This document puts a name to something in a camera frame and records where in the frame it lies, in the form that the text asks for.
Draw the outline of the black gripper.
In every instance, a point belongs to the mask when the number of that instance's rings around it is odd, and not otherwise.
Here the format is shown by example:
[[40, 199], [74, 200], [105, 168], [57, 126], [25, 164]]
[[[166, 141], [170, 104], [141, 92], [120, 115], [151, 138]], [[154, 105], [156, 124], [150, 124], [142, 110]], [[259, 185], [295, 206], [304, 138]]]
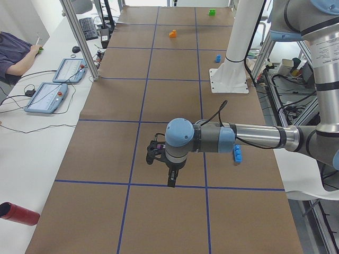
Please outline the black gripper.
[[169, 168], [167, 185], [168, 187], [175, 187], [177, 172], [183, 168], [183, 163], [173, 163], [169, 161], [166, 165]]

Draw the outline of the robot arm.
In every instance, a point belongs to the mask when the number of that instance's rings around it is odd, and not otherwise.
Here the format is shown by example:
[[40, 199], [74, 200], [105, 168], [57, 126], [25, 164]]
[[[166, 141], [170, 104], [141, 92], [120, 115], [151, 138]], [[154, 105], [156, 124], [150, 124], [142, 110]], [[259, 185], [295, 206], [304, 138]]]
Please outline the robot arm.
[[173, 119], [162, 151], [169, 187], [175, 186], [189, 152], [231, 152], [236, 143], [284, 148], [338, 168], [338, 1], [275, 1], [271, 34], [277, 41], [309, 42], [320, 123], [283, 128]]

